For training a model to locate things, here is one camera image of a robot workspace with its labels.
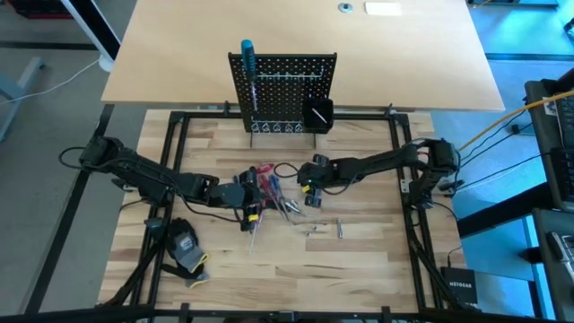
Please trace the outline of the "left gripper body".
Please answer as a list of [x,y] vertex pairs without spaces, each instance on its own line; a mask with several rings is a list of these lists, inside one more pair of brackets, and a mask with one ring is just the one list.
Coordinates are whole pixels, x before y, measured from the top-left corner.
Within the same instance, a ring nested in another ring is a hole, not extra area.
[[249,216],[259,214],[262,211],[261,194],[257,186],[257,169],[250,167],[239,174],[239,184],[244,190],[244,197],[241,206],[242,219],[240,229],[242,231],[252,231],[252,224]]

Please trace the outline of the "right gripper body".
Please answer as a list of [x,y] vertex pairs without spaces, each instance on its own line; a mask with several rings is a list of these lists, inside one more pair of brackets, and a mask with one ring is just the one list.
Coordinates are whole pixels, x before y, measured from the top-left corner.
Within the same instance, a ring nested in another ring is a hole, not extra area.
[[320,207],[322,190],[335,184],[335,168],[325,155],[314,154],[312,162],[304,163],[298,171],[298,183],[305,195],[305,205]]

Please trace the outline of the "blue transparent screwdriver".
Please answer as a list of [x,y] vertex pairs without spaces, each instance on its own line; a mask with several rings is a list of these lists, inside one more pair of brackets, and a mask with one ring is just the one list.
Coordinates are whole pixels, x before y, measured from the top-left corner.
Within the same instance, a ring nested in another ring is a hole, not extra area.
[[283,192],[280,186],[279,178],[276,175],[270,175],[269,181],[272,187],[272,190],[275,194],[277,203],[282,210],[284,218],[287,220],[288,223],[292,223],[291,217],[289,216],[289,208],[285,204],[285,199],[283,196]]

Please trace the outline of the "teal black screwdriver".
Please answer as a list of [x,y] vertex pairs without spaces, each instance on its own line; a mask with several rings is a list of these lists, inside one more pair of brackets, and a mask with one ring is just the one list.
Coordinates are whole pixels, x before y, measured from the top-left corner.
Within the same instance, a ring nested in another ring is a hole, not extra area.
[[255,112],[258,112],[257,90],[256,90],[257,58],[255,55],[255,48],[253,42],[250,39],[242,40],[240,45],[241,45],[241,56],[243,60],[245,75],[250,84],[253,109]]

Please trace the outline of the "black plastic bin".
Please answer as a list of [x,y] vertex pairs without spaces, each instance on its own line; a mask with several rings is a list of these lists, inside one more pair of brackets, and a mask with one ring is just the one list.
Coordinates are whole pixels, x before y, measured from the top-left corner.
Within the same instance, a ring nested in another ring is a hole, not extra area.
[[[324,124],[311,108],[315,108],[326,119],[327,124]],[[334,124],[334,103],[328,98],[307,98],[302,103],[301,115],[306,132],[327,134]]]

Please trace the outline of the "black grey work glove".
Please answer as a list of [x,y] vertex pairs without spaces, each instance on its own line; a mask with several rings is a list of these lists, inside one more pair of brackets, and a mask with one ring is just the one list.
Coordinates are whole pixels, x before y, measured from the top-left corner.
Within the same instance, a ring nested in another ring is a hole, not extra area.
[[199,265],[194,271],[189,271],[181,265],[172,266],[167,264],[163,264],[161,269],[183,279],[185,286],[188,288],[194,288],[199,284],[206,283],[209,279],[209,275],[205,272],[204,264]]
[[167,250],[177,264],[190,274],[197,272],[209,258],[199,246],[195,229],[182,218],[170,222]]

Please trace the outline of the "black pegboard stand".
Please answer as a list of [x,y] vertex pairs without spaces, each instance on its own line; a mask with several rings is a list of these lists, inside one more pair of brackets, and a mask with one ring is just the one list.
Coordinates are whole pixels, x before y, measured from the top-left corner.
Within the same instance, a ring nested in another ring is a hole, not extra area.
[[241,54],[228,54],[231,77],[245,131],[251,120],[301,121],[302,103],[307,98],[330,98],[338,55],[331,54],[256,54],[257,75],[269,72],[310,74],[325,70],[316,81],[256,81],[258,112],[253,109],[250,84]]

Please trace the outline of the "white card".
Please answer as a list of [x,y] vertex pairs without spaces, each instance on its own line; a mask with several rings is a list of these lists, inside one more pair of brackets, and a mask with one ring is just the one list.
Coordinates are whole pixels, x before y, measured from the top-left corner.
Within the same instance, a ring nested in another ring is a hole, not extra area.
[[389,2],[366,2],[364,4],[365,12],[368,15],[376,16],[401,16],[402,7],[399,3],[389,3]]

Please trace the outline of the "black equipment cart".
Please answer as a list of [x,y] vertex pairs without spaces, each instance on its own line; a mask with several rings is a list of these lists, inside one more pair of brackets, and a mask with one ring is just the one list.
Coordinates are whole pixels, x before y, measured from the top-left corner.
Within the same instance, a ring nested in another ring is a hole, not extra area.
[[[574,68],[556,80],[525,84],[525,102],[574,91]],[[574,213],[574,94],[529,110],[555,207]]]

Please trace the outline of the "white pole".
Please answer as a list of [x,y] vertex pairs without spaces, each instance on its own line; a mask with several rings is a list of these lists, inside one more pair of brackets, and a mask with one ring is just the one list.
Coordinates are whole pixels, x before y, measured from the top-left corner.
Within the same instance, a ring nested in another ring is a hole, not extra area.
[[100,68],[111,73],[121,42],[100,8],[94,0],[60,0],[60,2],[100,52]]

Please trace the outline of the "black red crate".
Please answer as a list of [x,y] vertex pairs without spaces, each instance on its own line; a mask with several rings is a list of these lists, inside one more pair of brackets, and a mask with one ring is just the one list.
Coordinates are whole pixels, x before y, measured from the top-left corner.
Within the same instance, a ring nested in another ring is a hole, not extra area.
[[60,0],[5,0],[20,16],[27,19],[72,19]]

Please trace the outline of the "white looped hook rail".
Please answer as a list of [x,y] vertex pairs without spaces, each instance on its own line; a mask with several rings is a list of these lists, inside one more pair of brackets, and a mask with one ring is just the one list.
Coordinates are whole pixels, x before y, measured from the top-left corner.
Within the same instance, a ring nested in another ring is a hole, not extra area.
[[301,121],[252,119],[248,130],[253,134],[302,134]]

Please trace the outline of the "white tool holder rail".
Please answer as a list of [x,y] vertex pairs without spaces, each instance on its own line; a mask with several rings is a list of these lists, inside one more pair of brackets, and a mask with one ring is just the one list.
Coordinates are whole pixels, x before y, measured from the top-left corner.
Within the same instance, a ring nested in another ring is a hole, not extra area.
[[310,74],[290,74],[287,72],[269,72],[258,74],[255,81],[297,81],[297,82],[310,82],[321,79],[324,76],[325,70],[321,69],[318,73],[312,72]]

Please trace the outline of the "small black clamp mount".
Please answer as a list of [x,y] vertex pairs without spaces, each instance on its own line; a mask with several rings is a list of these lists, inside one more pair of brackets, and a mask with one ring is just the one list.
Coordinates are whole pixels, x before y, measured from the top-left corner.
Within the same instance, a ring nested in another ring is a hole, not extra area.
[[162,218],[150,218],[144,221],[148,233],[155,239],[160,240],[165,232],[165,224]]

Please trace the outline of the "black Netgear network switch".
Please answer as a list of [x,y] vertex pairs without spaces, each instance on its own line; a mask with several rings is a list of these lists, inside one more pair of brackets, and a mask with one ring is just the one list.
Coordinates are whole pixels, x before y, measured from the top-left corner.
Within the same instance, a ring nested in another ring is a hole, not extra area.
[[477,304],[474,270],[444,266],[440,269],[449,289],[463,303]]

